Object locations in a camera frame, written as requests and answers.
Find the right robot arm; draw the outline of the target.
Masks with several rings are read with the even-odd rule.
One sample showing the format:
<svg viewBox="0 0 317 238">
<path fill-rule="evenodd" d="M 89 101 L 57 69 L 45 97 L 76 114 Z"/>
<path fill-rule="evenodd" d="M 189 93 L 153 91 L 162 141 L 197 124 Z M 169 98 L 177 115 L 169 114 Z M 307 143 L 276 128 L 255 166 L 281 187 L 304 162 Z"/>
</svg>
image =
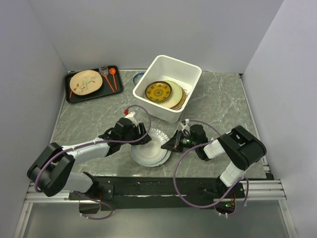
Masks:
<svg viewBox="0 0 317 238">
<path fill-rule="evenodd" d="M 209 142 L 203 126 L 194 124 L 189 130 L 177 130 L 173 137 L 161 146 L 162 149 L 179 153 L 184 148 L 193 147 L 203 161 L 210 161 L 222 154 L 229 157 L 230 163 L 217 178 L 212 191 L 221 197 L 229 197 L 234 192 L 233 183 L 266 155 L 265 145 L 241 125 Z"/>
</svg>

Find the white plate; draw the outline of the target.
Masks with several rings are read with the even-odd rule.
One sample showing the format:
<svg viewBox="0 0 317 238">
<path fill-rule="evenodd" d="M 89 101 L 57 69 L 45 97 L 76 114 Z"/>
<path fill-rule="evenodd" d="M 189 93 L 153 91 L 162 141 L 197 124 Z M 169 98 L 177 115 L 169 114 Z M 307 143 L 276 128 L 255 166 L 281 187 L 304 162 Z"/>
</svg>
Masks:
<svg viewBox="0 0 317 238">
<path fill-rule="evenodd" d="M 169 140 L 167 134 L 159 129 L 151 128 L 149 136 L 152 139 L 149 143 L 131 146 L 130 153 L 140 151 L 141 155 L 152 157 L 161 152 L 162 149 L 160 147 Z"/>
<path fill-rule="evenodd" d="M 131 152 L 131 156 L 135 162 L 145 167 L 157 167 L 163 165 L 170 157 L 171 151 L 162 150 L 155 156 L 145 157 L 141 155 L 140 151 Z"/>
</svg>

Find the woven bamboo mat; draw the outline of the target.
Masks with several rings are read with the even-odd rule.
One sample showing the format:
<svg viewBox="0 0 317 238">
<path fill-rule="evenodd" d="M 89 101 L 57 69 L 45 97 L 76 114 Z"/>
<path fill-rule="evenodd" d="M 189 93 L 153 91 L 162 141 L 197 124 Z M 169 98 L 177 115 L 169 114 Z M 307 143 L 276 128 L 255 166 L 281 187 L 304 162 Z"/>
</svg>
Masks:
<svg viewBox="0 0 317 238">
<path fill-rule="evenodd" d="M 186 101 L 186 97 L 187 97 L 187 94 L 186 94 L 186 91 L 182 88 L 182 97 L 181 97 L 181 100 L 178 102 L 178 104 L 176 104 L 173 108 L 171 108 L 172 110 L 179 110 L 183 104 L 185 103 Z"/>
</svg>

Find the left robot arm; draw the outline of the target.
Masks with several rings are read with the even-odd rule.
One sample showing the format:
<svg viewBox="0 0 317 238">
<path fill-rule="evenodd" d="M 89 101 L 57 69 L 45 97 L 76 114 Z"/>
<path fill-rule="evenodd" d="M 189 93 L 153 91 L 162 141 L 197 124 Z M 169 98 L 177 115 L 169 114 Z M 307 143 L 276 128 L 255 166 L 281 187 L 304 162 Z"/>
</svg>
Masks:
<svg viewBox="0 0 317 238">
<path fill-rule="evenodd" d="M 87 172 L 72 172 L 75 164 L 107 157 L 120 150 L 123 144 L 144 145 L 151 137 L 142 122 L 120 118 L 114 127 L 97 138 L 77 145 L 49 144 L 29 168 L 27 177 L 34 182 L 35 191 L 51 197 L 62 190 L 81 192 L 87 199 L 98 195 L 98 182 Z"/>
</svg>

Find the cream plate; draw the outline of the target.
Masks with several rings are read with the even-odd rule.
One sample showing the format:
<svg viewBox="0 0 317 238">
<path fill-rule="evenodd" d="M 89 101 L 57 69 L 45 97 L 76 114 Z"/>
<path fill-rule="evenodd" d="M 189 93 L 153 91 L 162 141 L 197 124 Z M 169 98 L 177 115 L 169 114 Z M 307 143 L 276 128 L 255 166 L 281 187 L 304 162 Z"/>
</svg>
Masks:
<svg viewBox="0 0 317 238">
<path fill-rule="evenodd" d="M 159 103 L 160 106 L 166 107 L 166 108 L 173 108 L 176 106 L 182 99 L 183 91 L 179 84 L 173 82 L 173 81 L 166 81 L 172 88 L 171 95 L 168 97 L 168 99 L 164 102 Z"/>
</svg>

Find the yellow patterned dark plate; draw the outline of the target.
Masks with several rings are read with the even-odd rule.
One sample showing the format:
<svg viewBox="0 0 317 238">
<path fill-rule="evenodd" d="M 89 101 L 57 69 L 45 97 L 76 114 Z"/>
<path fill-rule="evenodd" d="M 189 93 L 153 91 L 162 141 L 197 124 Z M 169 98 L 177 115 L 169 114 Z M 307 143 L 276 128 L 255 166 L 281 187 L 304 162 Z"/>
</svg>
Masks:
<svg viewBox="0 0 317 238">
<path fill-rule="evenodd" d="M 165 81 L 155 81 L 145 89 L 145 97 L 151 102 L 161 103 L 166 101 L 172 93 L 172 87 Z"/>
</svg>

